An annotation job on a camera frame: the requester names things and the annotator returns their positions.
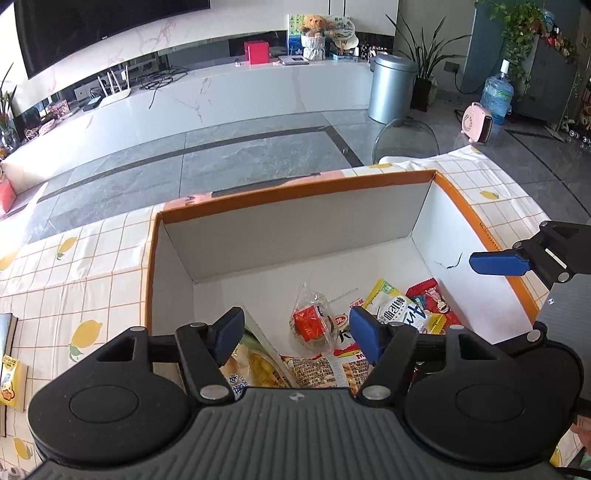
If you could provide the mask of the yellow America snack bag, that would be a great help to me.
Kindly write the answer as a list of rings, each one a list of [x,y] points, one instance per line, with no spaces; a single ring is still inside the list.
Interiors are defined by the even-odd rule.
[[[380,279],[370,291],[363,308],[382,324],[409,325],[421,334],[439,335],[445,332],[446,318],[443,314],[428,311],[385,279]]]

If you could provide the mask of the yellow chips bag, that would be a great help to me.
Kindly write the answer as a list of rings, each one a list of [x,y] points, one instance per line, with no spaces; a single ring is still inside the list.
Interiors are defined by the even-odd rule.
[[[245,333],[221,373],[235,394],[242,397],[252,388],[297,388],[297,381],[283,363],[280,354],[270,343],[252,316],[245,314]]]

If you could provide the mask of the red chips bag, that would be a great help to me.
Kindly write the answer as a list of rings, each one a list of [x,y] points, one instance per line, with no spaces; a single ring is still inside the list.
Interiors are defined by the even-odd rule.
[[[443,315],[443,325],[447,329],[451,325],[460,325],[461,321],[445,299],[438,281],[434,278],[420,282],[407,290],[407,296],[420,304],[431,315]]]

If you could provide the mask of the clear red label snack pouch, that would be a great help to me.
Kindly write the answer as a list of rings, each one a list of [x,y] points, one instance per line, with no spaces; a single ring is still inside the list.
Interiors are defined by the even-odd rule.
[[[297,292],[290,314],[290,330],[308,350],[332,352],[335,348],[339,332],[329,301],[307,283],[302,283]]]

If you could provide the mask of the orange cardboard box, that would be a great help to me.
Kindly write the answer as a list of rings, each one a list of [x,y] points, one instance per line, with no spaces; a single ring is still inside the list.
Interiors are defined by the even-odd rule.
[[[471,254],[501,248],[435,170],[185,197],[154,219],[144,325],[170,334],[239,306],[274,352],[302,356],[289,324],[301,286],[339,300],[366,297],[382,279],[406,290],[432,278],[462,324],[494,343],[530,330],[540,303],[527,279],[472,271]]]

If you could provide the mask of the pink small heater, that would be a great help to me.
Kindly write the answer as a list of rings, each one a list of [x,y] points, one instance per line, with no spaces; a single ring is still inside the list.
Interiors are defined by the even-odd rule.
[[[473,102],[465,110],[461,120],[461,132],[470,143],[487,143],[493,129],[491,113],[480,103]]]

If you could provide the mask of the lemon pattern tablecloth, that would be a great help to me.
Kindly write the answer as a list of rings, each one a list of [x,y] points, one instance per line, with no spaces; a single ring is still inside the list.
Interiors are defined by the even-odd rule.
[[[435,170],[502,242],[549,220],[472,147],[338,170]],[[349,388],[252,388],[229,404],[187,393],[174,332],[144,325],[148,254],[164,205],[11,248],[1,309],[31,366],[1,460],[29,479],[565,479],[551,456],[590,414],[575,351],[538,320],[490,342],[451,325],[421,334],[407,394],[365,406]]]

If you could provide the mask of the clear glass chair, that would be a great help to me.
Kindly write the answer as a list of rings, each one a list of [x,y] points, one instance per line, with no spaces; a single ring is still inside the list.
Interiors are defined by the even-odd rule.
[[[412,118],[393,120],[377,135],[373,147],[373,163],[383,157],[429,158],[441,154],[433,129]]]

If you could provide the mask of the blue water jug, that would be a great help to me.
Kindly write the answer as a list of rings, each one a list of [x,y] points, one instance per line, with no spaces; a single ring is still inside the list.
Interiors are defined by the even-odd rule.
[[[486,79],[481,95],[481,105],[491,114],[493,122],[505,123],[506,115],[511,111],[514,87],[509,79],[510,62],[504,59],[500,72]]]

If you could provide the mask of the yellow small box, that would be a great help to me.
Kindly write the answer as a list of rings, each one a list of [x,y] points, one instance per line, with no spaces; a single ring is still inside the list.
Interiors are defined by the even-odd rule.
[[[4,355],[1,366],[1,403],[17,411],[25,406],[27,366],[19,359]]]

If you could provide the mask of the silver trash can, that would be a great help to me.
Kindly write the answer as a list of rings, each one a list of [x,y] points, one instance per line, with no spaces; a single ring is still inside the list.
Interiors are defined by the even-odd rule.
[[[406,57],[380,53],[372,59],[368,115],[381,124],[404,120],[410,110],[418,65]]]

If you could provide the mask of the hanging ivy plant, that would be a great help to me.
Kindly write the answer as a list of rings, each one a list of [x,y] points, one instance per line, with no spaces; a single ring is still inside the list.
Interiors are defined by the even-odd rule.
[[[527,85],[531,74],[524,63],[532,53],[536,39],[544,32],[543,10],[538,1],[476,1],[491,9],[490,19],[503,23],[501,57],[509,61],[508,76]]]

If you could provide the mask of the white tv console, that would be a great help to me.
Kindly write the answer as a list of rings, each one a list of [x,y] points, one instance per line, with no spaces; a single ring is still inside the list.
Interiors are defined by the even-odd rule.
[[[21,193],[61,173],[142,143],[190,130],[270,116],[365,109],[373,73],[365,63],[235,64],[193,70],[156,91],[60,122],[2,163]]]

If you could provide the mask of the pink red box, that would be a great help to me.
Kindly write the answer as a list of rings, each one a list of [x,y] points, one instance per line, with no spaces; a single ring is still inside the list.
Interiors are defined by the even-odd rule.
[[[250,65],[262,65],[270,62],[270,44],[264,40],[245,42],[245,59]]]

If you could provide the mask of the black television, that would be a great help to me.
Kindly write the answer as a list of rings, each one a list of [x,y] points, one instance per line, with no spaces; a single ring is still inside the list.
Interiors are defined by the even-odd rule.
[[[23,0],[14,3],[14,12],[25,69],[33,77],[113,35],[209,7],[202,0]]]

